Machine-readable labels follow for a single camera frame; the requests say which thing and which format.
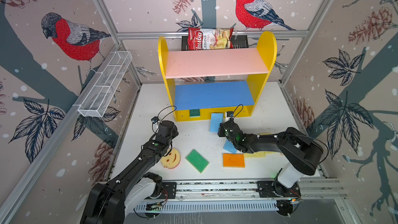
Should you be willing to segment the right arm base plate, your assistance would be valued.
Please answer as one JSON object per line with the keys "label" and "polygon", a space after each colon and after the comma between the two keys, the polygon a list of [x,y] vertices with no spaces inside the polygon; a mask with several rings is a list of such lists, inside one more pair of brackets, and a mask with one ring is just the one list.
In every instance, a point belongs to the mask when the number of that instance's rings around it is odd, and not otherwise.
{"label": "right arm base plate", "polygon": [[298,183],[294,183],[291,188],[286,188],[277,180],[257,181],[257,192],[260,198],[301,198],[301,192]]}

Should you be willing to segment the dark green scrub sponge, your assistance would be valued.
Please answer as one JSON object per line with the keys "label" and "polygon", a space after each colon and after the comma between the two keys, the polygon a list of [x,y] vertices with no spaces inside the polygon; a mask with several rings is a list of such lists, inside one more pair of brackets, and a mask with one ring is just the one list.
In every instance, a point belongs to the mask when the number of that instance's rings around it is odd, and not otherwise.
{"label": "dark green scrub sponge", "polygon": [[189,110],[190,118],[197,118],[200,117],[201,113],[199,109],[196,110]]}

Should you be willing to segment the light blue sponge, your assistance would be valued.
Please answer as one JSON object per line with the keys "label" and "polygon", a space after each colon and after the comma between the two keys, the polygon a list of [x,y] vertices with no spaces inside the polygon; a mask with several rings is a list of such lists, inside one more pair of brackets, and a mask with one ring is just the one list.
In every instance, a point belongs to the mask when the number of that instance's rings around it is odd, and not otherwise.
{"label": "light blue sponge", "polygon": [[224,144],[224,147],[223,147],[223,150],[224,151],[226,151],[226,152],[228,152],[228,153],[232,153],[232,154],[236,154],[237,153],[237,149],[234,147],[234,145],[230,142],[230,141],[228,141],[228,140],[226,140],[226,142],[225,142],[225,144]]}
{"label": "light blue sponge", "polygon": [[210,119],[210,129],[211,133],[217,133],[219,131],[220,125],[223,123],[223,113],[212,113]]}

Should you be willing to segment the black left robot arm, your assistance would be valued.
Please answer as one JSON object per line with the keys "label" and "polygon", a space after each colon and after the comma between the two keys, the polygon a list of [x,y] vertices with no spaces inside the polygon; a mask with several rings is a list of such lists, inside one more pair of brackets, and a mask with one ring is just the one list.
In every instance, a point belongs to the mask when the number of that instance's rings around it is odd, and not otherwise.
{"label": "black left robot arm", "polygon": [[91,189],[80,223],[122,224],[145,198],[159,196],[162,177],[149,169],[167,154],[177,136],[178,129],[172,121],[161,121],[157,132],[142,145],[139,155],[121,173]]}

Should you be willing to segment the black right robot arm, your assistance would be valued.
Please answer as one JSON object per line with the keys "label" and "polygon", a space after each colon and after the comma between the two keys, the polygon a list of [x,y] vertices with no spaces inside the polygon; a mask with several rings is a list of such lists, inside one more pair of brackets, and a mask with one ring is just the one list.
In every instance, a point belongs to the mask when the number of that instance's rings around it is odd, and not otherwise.
{"label": "black right robot arm", "polygon": [[299,130],[289,127],[278,134],[257,135],[244,133],[234,118],[219,125],[218,136],[226,138],[244,154],[256,152],[282,153],[288,160],[270,186],[260,189],[267,197],[288,197],[297,181],[304,175],[313,176],[323,155],[323,148]]}

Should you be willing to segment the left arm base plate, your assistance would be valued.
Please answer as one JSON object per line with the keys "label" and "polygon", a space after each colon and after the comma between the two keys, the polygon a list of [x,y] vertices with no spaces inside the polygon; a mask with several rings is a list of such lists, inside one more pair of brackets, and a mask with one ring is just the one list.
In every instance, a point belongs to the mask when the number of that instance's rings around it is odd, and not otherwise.
{"label": "left arm base plate", "polygon": [[154,192],[145,198],[145,200],[170,200],[176,198],[177,183],[174,181],[163,181],[156,183]]}

